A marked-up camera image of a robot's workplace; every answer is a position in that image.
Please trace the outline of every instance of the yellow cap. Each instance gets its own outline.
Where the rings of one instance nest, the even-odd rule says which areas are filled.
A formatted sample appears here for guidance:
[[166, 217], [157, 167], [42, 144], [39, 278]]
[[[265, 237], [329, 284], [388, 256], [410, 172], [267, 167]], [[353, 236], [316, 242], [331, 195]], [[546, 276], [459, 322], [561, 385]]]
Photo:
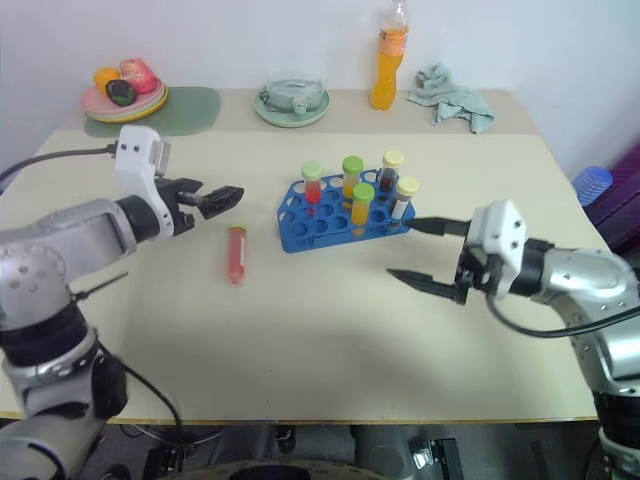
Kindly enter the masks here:
[[416, 177], [401, 177], [396, 184], [396, 192], [406, 197], [412, 197], [420, 190], [420, 180]]
[[404, 162], [404, 153], [398, 150], [389, 150], [384, 152], [382, 157], [382, 164], [385, 167], [398, 168]]

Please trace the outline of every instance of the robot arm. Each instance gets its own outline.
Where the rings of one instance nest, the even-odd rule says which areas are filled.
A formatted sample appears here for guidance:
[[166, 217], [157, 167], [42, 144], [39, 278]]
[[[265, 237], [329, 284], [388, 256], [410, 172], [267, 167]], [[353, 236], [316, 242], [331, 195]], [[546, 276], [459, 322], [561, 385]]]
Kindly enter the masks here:
[[[478, 289], [487, 295], [494, 315], [520, 333], [570, 336], [593, 392], [611, 468], [640, 478], [640, 299], [633, 269], [609, 252], [559, 249], [527, 239], [525, 222], [509, 201], [477, 209], [469, 222], [421, 218], [407, 223], [424, 233], [465, 237], [454, 283], [416, 272], [389, 272], [418, 290], [462, 305], [469, 288]], [[540, 332], [510, 322], [494, 301], [508, 293], [549, 305], [567, 328]]]
[[235, 206], [241, 188], [199, 196], [202, 183], [163, 178], [168, 144], [123, 127], [116, 153], [129, 196], [93, 200], [0, 232], [0, 348], [26, 419], [0, 430], [0, 479], [59, 480], [84, 466], [104, 423], [127, 402], [122, 364], [98, 348], [68, 284]]

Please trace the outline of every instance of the test tube cap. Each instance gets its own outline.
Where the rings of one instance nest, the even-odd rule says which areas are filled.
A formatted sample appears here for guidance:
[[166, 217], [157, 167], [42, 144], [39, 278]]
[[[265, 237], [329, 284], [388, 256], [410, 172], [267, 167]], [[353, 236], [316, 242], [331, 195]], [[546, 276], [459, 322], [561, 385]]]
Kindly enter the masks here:
[[322, 165], [318, 162], [307, 162], [302, 165], [302, 178], [310, 182], [320, 180], [322, 177]]
[[385, 167], [398, 168], [404, 162], [404, 153], [399, 150], [387, 150], [382, 157]]
[[412, 197], [420, 190], [420, 179], [416, 177], [400, 177], [396, 184], [396, 191], [400, 195]]
[[364, 162], [360, 157], [350, 155], [342, 161], [342, 170], [344, 173], [357, 175], [364, 170]]
[[232, 228], [241, 228], [245, 232], [248, 230], [247, 226], [244, 223], [230, 223], [227, 225], [227, 230], [231, 230]]
[[370, 202], [375, 196], [375, 190], [368, 183], [359, 183], [353, 187], [353, 199], [357, 202]]

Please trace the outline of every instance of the light blue towel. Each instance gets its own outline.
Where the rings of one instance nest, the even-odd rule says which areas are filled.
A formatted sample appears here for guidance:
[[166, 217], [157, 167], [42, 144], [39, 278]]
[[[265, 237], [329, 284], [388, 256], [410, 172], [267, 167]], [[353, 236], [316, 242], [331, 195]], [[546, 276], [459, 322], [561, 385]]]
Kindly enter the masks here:
[[495, 121], [484, 99], [477, 92], [453, 83], [451, 71], [441, 63], [417, 73], [416, 88], [409, 93], [408, 100], [423, 107], [435, 106], [433, 125], [458, 117], [471, 122], [473, 133], [482, 133]]

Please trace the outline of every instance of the green plate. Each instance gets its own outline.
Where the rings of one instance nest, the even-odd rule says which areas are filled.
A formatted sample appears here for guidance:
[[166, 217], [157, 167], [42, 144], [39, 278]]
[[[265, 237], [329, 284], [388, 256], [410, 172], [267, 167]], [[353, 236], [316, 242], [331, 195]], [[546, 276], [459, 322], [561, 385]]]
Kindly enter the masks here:
[[256, 94], [256, 98], [253, 101], [253, 108], [256, 113], [267, 123], [282, 128], [299, 128], [306, 127], [312, 123], [317, 122], [324, 114], [327, 113], [329, 108], [329, 94], [327, 92], [322, 96], [322, 102], [320, 106], [315, 110], [298, 115], [293, 112], [281, 112], [274, 110], [272, 107], [265, 105], [260, 98], [260, 92]]
[[[220, 113], [220, 94], [207, 87], [169, 87], [167, 103], [148, 117], [129, 122], [156, 130], [162, 136], [200, 133], [209, 128]], [[120, 135], [122, 124], [102, 123], [87, 118], [84, 131], [92, 137], [113, 138]]]

